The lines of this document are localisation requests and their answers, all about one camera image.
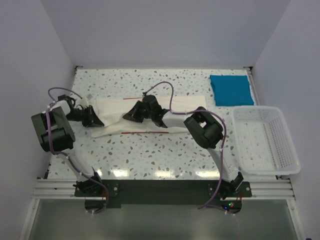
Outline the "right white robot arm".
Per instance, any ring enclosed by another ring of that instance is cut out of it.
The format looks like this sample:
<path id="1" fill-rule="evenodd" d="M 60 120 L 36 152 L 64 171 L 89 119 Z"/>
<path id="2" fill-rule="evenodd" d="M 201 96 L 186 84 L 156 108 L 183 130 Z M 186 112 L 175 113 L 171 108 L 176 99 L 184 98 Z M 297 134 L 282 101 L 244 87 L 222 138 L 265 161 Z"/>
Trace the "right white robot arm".
<path id="1" fill-rule="evenodd" d="M 202 106 L 191 112 L 174 112 L 161 107 L 154 95 L 145 95 L 122 118 L 135 123 L 148 119 L 159 128 L 188 130 L 198 146 L 208 151 L 219 171 L 219 180 L 212 196 L 225 199 L 241 190 L 242 174 L 231 161 L 224 159 L 227 127 L 215 113 Z"/>

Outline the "white t shirt red print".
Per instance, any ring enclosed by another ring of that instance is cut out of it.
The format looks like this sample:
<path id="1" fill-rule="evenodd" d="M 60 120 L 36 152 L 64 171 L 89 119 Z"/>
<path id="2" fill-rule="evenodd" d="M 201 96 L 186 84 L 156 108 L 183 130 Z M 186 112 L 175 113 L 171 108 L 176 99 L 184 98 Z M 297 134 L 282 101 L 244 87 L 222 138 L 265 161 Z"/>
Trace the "white t shirt red print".
<path id="1" fill-rule="evenodd" d="M 138 98 L 107 99 L 97 98 L 93 101 L 93 110 L 103 127 L 93 127 L 90 130 L 91 137 L 99 138 L 106 135 L 132 134 L 132 133 L 186 133 L 187 129 L 182 127 L 162 128 L 157 127 L 150 119 L 142 123 L 136 123 L 123 119 L 123 115 L 129 112 Z M 175 96 L 172 101 L 172 109 L 175 112 L 189 112 L 198 107 L 207 108 L 206 97 L 199 96 Z"/>

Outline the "folded blue t shirt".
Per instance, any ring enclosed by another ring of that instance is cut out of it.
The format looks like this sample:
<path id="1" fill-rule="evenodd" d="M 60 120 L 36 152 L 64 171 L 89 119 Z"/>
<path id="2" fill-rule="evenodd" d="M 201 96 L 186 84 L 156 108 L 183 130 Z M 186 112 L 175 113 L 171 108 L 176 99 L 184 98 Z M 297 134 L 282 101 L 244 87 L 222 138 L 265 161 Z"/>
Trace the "folded blue t shirt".
<path id="1" fill-rule="evenodd" d="M 210 85 L 218 107 L 253 106 L 246 75 L 210 75 Z"/>

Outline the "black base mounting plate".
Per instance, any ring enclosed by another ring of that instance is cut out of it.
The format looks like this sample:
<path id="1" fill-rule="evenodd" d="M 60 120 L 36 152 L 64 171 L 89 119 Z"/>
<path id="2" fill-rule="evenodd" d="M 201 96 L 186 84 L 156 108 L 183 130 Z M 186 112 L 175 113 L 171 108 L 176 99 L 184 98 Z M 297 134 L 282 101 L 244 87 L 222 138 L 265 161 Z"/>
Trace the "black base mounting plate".
<path id="1" fill-rule="evenodd" d="M 201 206 L 213 195 L 218 180 L 103 180 L 108 189 L 107 207 L 123 205 L 195 205 Z M 251 186 L 243 181 L 237 190 L 222 182 L 212 204 L 226 210 L 241 209 L 241 200 L 252 197 Z"/>

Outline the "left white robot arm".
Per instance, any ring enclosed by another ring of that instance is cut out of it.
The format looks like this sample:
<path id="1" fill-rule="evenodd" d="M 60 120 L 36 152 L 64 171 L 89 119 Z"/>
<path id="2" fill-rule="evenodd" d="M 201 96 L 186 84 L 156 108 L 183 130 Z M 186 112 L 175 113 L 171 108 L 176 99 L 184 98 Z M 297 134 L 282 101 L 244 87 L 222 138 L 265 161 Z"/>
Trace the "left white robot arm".
<path id="1" fill-rule="evenodd" d="M 83 127 L 103 127 L 92 105 L 76 107 L 76 100 L 60 95 L 45 111 L 31 117 L 40 146 L 62 159 L 76 177 L 74 187 L 83 194 L 104 196 L 106 187 L 99 174 L 76 150 L 76 136 L 70 122 L 80 122 Z"/>

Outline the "aluminium rail frame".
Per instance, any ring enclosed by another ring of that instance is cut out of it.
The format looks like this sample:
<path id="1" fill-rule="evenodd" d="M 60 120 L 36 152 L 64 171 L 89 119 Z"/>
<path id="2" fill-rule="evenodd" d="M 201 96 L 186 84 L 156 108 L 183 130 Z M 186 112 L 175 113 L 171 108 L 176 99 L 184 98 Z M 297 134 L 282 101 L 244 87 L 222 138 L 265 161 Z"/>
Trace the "aluminium rail frame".
<path id="1" fill-rule="evenodd" d="M 157 95 L 205 96 L 209 109 L 214 109 L 214 93 L 210 75 L 250 76 L 248 68 L 241 69 L 86 69 L 76 70 L 73 91 L 81 96 L 101 98 L 136 98 L 152 85 Z M 209 157 L 198 150 L 188 134 L 121 133 L 92 138 L 88 130 L 75 126 L 77 144 L 95 169 L 108 180 L 116 182 L 148 180 L 168 183 L 203 183 L 216 180 L 218 170 Z M 48 167 L 48 177 L 38 179 L 34 187 L 26 219 L 20 234 L 22 240 L 32 238 L 32 228 L 40 216 L 40 206 L 46 200 L 56 202 L 93 201 L 102 204 L 103 197 L 76 196 L 71 171 L 56 157 Z M 246 175 L 252 201 L 284 201 L 285 215 L 293 226 L 293 236 L 305 237 L 300 223 L 291 181 L 278 176 Z"/>

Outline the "white plastic basket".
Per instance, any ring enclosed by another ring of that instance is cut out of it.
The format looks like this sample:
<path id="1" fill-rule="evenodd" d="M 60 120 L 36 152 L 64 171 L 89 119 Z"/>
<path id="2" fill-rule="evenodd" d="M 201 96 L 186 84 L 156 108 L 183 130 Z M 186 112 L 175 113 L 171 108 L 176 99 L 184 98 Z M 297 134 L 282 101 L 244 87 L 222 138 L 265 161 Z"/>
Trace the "white plastic basket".
<path id="1" fill-rule="evenodd" d="M 232 109 L 238 164 L 245 173 L 264 176 L 298 174 L 300 161 L 281 110 L 249 105 Z"/>

